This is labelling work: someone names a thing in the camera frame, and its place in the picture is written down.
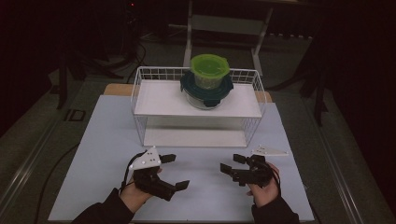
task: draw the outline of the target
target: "person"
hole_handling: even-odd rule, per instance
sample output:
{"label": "person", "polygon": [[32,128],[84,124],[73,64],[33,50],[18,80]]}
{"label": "person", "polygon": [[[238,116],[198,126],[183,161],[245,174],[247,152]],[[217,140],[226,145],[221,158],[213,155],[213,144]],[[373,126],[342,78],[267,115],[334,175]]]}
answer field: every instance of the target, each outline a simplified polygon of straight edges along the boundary
{"label": "person", "polygon": [[[279,170],[271,163],[276,175]],[[247,193],[253,196],[254,204],[251,212],[256,224],[295,224],[300,223],[297,214],[293,213],[289,205],[280,196],[280,188],[274,178],[263,188],[248,184],[250,191]],[[96,203],[85,209],[74,220],[73,224],[122,224],[129,223],[134,214],[152,195],[138,189],[133,181],[127,185],[121,194],[117,189],[113,189],[103,203]]]}

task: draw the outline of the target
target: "white plastic part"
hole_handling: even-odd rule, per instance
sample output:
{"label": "white plastic part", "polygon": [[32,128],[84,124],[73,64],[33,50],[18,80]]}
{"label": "white plastic part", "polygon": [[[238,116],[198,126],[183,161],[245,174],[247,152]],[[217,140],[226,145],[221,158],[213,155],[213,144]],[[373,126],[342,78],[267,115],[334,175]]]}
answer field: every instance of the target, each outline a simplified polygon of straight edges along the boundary
{"label": "white plastic part", "polygon": [[264,147],[262,145],[251,150],[251,153],[258,156],[289,156],[289,152],[287,151],[282,151],[272,147]]}
{"label": "white plastic part", "polygon": [[129,166],[129,169],[141,170],[141,169],[146,169],[160,165],[161,165],[161,160],[160,160],[160,155],[158,155],[157,148],[152,147],[141,157],[134,160],[132,165]]}

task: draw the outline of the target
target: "black sleeve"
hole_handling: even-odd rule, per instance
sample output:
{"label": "black sleeve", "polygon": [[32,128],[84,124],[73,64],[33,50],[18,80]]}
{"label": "black sleeve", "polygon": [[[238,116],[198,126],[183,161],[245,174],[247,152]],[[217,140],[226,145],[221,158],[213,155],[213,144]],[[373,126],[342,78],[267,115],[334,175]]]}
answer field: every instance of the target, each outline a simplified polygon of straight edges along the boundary
{"label": "black sleeve", "polygon": [[258,208],[255,204],[251,207],[251,213],[256,224],[298,224],[297,214],[291,211],[289,205],[282,197],[277,197],[271,203]]}
{"label": "black sleeve", "polygon": [[134,217],[117,189],[113,189],[104,203],[96,203],[85,209],[72,224],[127,224]]}

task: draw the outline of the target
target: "hand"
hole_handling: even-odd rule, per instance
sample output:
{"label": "hand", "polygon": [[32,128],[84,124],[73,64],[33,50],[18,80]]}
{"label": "hand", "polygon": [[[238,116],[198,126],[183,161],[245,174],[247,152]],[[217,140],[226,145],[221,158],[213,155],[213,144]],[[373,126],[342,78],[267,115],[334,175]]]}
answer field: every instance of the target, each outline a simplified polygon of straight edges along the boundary
{"label": "hand", "polygon": [[133,183],[134,179],[131,178],[129,184],[123,189],[120,194],[120,198],[125,203],[125,205],[131,210],[131,212],[136,213],[137,210],[149,199],[152,197],[151,194],[138,189],[136,185]]}
{"label": "hand", "polygon": [[[275,176],[279,176],[279,170],[271,163],[267,162],[271,168],[274,169]],[[257,207],[262,207],[271,201],[273,201],[277,195],[279,194],[279,189],[277,188],[276,181],[272,178],[269,184],[263,188],[260,188],[258,185],[247,184],[250,188],[250,191],[247,193],[249,196],[254,197],[254,202]]]}

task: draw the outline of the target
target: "wire grid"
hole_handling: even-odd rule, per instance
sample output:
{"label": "wire grid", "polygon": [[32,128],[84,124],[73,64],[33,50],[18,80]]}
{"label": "wire grid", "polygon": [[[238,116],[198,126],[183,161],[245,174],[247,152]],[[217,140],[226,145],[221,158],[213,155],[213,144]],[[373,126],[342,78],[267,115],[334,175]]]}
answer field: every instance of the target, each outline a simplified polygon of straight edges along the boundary
{"label": "wire grid", "polygon": [[[140,91],[140,84],[143,79],[153,79],[153,80],[180,80],[186,72],[190,71],[189,67],[153,67],[153,66],[140,66],[136,70],[136,75],[134,78],[134,87],[132,90],[132,112],[134,113],[137,98]],[[253,90],[255,91],[257,102],[262,113],[265,113],[265,107],[267,104],[267,99],[264,93],[264,87],[262,85],[262,80],[259,73],[256,70],[250,69],[230,69],[229,73],[233,83],[237,84],[251,84]],[[243,119],[243,129],[245,134],[245,139],[248,143],[253,137],[254,133],[259,126],[262,119]],[[147,127],[148,117],[135,116],[134,121],[136,123],[137,132],[139,134],[140,141],[144,145],[145,132]]]}

